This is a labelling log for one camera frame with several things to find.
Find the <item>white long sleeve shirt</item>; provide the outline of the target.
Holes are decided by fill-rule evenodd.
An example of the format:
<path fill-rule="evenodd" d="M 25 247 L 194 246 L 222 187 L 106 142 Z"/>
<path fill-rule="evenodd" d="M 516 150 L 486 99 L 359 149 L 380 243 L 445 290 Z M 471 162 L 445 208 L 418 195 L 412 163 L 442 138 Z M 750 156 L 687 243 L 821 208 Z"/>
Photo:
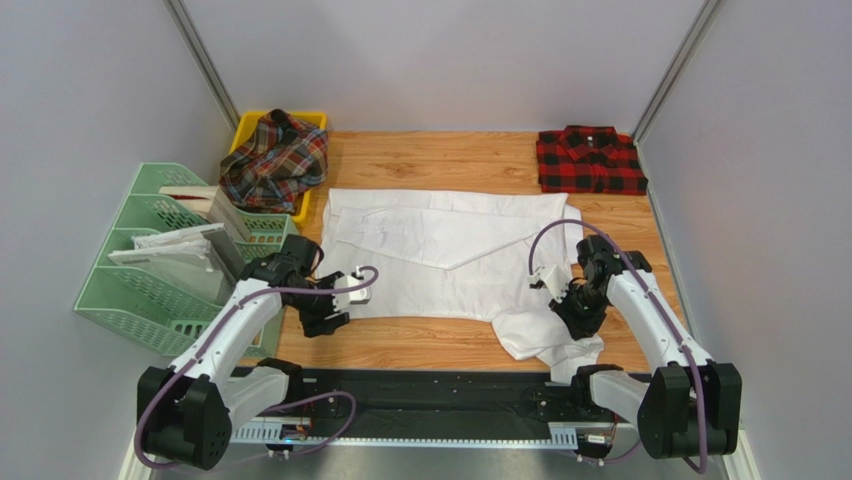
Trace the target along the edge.
<path fill-rule="evenodd" d="M 379 272 L 355 319 L 428 317 L 489 323 L 515 359 L 537 358 L 569 382 L 597 363 L 599 336 L 575 340 L 528 283 L 531 268 L 571 267 L 583 238 L 564 194 L 332 189 L 323 212 L 321 275 Z"/>

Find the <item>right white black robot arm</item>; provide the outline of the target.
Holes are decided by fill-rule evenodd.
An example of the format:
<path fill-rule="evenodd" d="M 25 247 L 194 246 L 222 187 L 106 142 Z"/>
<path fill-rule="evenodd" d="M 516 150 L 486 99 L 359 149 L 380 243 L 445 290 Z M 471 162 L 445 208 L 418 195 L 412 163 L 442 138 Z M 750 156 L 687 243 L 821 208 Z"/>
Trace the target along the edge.
<path fill-rule="evenodd" d="M 610 307 L 627 322 L 653 371 L 640 381 L 618 367 L 581 367 L 584 400 L 636 426 L 654 459 L 730 455 L 738 446 L 742 377 L 685 330 L 659 294 L 650 264 L 600 235 L 576 246 L 580 278 L 550 302 L 575 340 L 598 332 Z"/>

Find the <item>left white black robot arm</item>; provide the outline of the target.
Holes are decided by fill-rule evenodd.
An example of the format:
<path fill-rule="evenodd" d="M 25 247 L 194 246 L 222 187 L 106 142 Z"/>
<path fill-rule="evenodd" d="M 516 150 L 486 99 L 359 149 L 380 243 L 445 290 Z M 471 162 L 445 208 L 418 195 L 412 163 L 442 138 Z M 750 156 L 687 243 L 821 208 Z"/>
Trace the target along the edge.
<path fill-rule="evenodd" d="M 210 470 L 233 432 L 252 419 L 320 399 L 304 395 L 301 367 L 286 361 L 266 358 L 243 377 L 231 374 L 281 310 L 296 310 L 304 335 L 312 338 L 333 334 L 349 323 L 349 306 L 370 301 L 376 268 L 316 277 L 323 258 L 316 242 L 286 236 L 277 252 L 244 267 L 225 306 L 190 347 L 169 366 L 150 367 L 141 375 L 133 450 L 144 466 Z"/>

